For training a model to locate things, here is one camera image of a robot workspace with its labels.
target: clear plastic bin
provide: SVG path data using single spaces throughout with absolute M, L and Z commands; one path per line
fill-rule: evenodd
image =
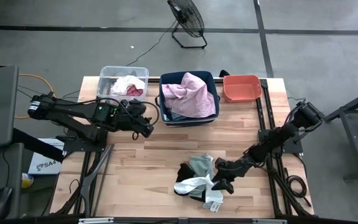
M 133 75 L 145 83 L 145 89 L 141 96 L 121 96 L 110 94 L 110 89 L 114 86 L 118 78 L 125 77 L 127 75 Z M 110 97 L 118 101 L 137 99 L 144 101 L 147 94 L 147 82 L 149 81 L 149 71 L 147 68 L 139 67 L 120 67 L 120 66 L 106 66 L 100 71 L 100 79 L 98 85 L 98 97 Z

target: pile of clothes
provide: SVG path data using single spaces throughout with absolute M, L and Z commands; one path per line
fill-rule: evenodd
M 191 156 L 189 164 L 180 164 L 173 189 L 177 195 L 204 202 L 203 208 L 217 212 L 223 203 L 223 194 L 220 190 L 212 190 L 213 159 L 206 153 L 202 156 Z
M 162 85 L 162 92 L 165 107 L 170 110 L 174 121 L 216 114 L 214 96 L 208 92 L 205 82 L 188 72 L 181 84 Z
M 145 83 L 133 75 L 118 78 L 110 89 L 110 94 L 119 96 L 141 96 Z

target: navy blue bin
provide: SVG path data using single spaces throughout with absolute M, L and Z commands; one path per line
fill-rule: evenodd
M 155 98 L 155 103 L 158 105 L 157 98 L 160 98 L 160 104 L 158 106 L 160 107 L 162 121 L 168 126 L 197 126 L 201 124 L 208 124 L 214 121 L 219 115 L 220 97 L 216 92 L 215 82 L 212 74 L 210 72 L 205 72 L 205 71 L 192 71 L 190 73 L 202 79 L 206 83 L 208 91 L 214 96 L 216 114 L 212 114 L 211 116 L 208 116 L 206 118 L 187 118 L 180 121 L 172 120 L 171 113 L 165 107 L 165 103 L 164 103 L 165 98 L 162 92 L 162 85 L 180 84 L 185 73 L 186 72 L 168 73 L 168 74 L 161 75 L 160 77 L 160 95 Z

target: fan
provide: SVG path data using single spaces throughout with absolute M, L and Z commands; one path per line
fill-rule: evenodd
M 172 31 L 172 38 L 174 38 L 182 48 L 204 49 L 207 46 L 207 42 L 204 38 L 204 22 L 194 3 L 191 0 L 168 0 L 168 4 L 178 21 Z M 181 44 L 174 34 L 177 31 L 179 24 L 190 36 L 194 38 L 202 37 L 205 45 L 187 47 Z

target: computer mouse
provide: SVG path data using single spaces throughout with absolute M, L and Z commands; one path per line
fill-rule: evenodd
M 0 219 L 6 218 L 11 209 L 12 189 L 3 187 L 0 189 Z

